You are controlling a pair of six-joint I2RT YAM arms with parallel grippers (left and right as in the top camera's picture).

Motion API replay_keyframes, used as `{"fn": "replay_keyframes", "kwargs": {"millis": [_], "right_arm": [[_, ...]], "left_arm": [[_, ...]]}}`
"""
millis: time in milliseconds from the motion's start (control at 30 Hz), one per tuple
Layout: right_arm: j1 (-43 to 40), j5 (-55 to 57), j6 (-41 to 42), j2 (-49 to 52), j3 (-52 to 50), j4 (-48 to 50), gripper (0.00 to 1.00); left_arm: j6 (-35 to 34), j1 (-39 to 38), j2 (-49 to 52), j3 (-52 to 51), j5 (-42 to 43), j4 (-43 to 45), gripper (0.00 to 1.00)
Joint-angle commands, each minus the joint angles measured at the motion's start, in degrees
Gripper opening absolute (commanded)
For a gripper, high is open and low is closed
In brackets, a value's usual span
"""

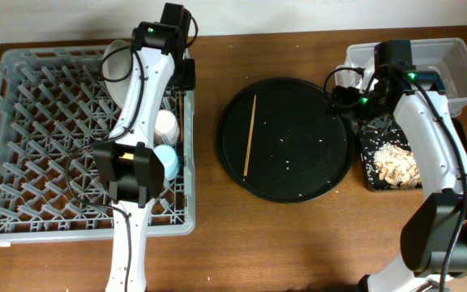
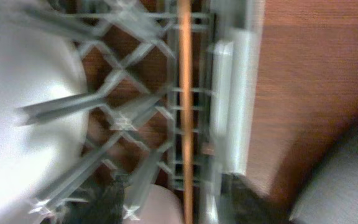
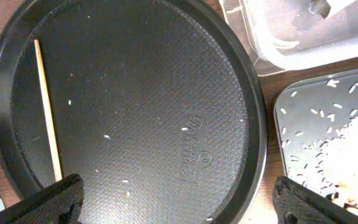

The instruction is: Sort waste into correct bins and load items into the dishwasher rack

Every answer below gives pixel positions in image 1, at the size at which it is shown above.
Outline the white napkin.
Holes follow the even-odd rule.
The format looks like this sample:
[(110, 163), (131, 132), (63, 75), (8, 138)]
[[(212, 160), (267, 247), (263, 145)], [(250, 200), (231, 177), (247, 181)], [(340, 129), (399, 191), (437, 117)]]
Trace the white napkin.
[(365, 92), (368, 84), (376, 84), (376, 81), (371, 81), (372, 75), (375, 73), (375, 67), (373, 65), (369, 65), (365, 68), (363, 72), (363, 77), (361, 78), (358, 86), (360, 88), (360, 92)]

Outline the blue cup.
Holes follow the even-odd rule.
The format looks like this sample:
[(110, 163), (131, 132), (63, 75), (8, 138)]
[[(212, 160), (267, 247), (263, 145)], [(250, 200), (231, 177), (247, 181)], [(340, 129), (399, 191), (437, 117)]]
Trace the blue cup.
[(160, 144), (154, 148), (154, 152), (165, 169), (165, 178), (170, 181), (177, 177), (179, 171), (179, 159), (176, 151), (167, 144)]

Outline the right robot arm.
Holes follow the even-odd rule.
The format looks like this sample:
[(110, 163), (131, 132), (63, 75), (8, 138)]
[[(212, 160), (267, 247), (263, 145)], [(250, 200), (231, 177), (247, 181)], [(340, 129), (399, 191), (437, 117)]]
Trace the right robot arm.
[(331, 111), (360, 131), (392, 119), (422, 180), (423, 202), (401, 231), (400, 254), (358, 289), (445, 290), (467, 276), (467, 148), (452, 121), (467, 105), (467, 45), (459, 38), (351, 45), (333, 76)]

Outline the yellow bowl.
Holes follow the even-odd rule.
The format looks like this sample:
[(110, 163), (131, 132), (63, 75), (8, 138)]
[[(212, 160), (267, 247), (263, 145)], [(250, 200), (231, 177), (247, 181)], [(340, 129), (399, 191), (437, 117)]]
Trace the yellow bowl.
[(123, 155), (121, 155), (121, 158), (122, 159), (127, 159), (127, 160), (133, 160), (134, 159), (134, 154), (125, 152)]

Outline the pink cup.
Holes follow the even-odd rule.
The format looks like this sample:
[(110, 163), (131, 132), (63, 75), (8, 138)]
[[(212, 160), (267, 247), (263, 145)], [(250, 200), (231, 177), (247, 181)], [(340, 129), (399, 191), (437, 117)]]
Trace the pink cup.
[(156, 144), (175, 144), (180, 137), (178, 120), (170, 110), (160, 109), (156, 117)]

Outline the pale grey plate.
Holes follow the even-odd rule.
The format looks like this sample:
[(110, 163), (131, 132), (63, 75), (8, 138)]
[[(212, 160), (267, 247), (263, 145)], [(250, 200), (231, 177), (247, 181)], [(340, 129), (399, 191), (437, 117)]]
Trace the pale grey plate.
[(131, 69), (131, 52), (128, 49), (129, 43), (123, 40), (113, 41), (105, 50), (104, 56), (107, 57), (110, 53), (117, 49), (123, 48), (112, 56), (108, 57), (102, 65), (102, 73), (106, 79), (121, 79), (118, 82), (105, 81), (109, 95), (114, 103), (122, 108), (126, 101), (126, 95), (129, 88), (131, 77), (128, 75)]

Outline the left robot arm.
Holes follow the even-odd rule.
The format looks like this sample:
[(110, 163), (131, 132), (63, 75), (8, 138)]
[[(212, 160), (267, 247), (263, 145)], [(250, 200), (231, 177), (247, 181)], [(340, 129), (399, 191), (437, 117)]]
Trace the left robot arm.
[(105, 142), (92, 155), (112, 200), (114, 242), (108, 291), (144, 291), (148, 215), (162, 192), (165, 168), (155, 153), (155, 123), (168, 87), (195, 88), (195, 62), (186, 56), (197, 23), (182, 5), (167, 2), (158, 22), (132, 31), (125, 104)]

